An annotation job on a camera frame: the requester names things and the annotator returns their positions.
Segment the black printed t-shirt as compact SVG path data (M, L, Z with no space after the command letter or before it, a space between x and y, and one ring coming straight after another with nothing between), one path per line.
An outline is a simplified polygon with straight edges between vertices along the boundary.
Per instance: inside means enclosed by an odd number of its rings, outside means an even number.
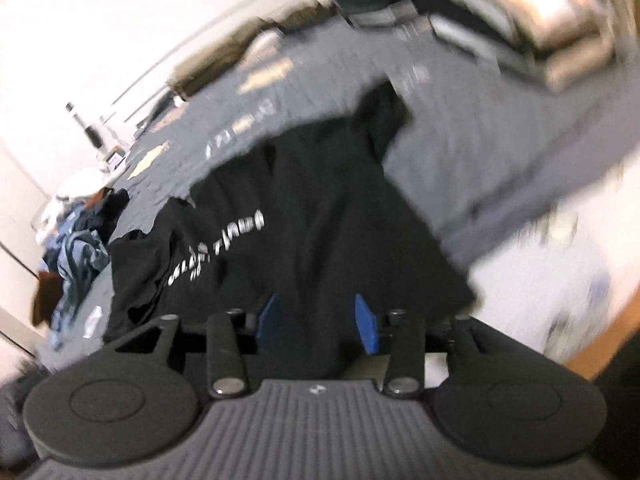
M111 246L113 341L165 314L186 325L279 298L279 324L247 360L250 379L333 378L361 342L355 298L374 313L438 321L474 292L426 223L386 179L408 119L389 81L356 110L262 140L171 198L149 232Z

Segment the pile of blue clothes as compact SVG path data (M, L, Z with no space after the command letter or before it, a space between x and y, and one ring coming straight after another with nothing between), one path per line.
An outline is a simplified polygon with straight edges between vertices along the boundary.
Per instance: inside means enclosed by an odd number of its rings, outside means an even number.
M58 234L43 255L46 269L62 280L62 296L49 322L53 349L62 348L93 281L110 263L107 245L129 201L124 188L102 188L95 196L65 205Z

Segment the folded khaki clothes pile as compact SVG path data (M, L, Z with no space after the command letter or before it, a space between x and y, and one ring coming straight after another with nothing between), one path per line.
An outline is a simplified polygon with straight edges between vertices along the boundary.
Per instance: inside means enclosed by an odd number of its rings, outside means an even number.
M178 64L167 79L167 87L180 98L189 99L228 73L242 60L258 36L270 30L284 32L284 25L262 18L245 22L228 36L206 44Z

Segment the stack of folded dark clothes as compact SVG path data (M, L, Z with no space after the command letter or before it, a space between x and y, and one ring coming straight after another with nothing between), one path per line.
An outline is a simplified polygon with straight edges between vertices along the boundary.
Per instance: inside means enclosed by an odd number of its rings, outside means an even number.
M507 10L490 0L333 0L337 13L355 28L384 28L426 18L433 35L499 64L527 73L535 48Z

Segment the grey quilted bedspread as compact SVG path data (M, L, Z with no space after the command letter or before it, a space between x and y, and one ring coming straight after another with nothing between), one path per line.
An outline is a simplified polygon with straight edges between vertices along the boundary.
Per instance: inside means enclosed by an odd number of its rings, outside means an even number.
M160 158L124 187L130 201L108 242L110 257L114 240L149 232L168 200L186 198L218 166L296 126L352 114L382 81L409 114L384 157L385 177L468 281L469 265L511 232L496 215L504 193L541 211L535 169L588 136L610 106L636 96L639 66L610 60L553 93L480 67L429 32L360 32L339 21L299 32L262 64L232 70L166 116L156 136ZM40 362L57 372L119 339L104 340L113 297L111 259L62 348L48 341Z

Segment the folded fleece blankets stack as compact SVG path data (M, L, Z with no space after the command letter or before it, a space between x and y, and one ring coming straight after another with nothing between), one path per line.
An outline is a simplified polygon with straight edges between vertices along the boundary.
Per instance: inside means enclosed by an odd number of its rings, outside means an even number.
M610 62L600 0L426 0L434 36L478 62L561 92Z

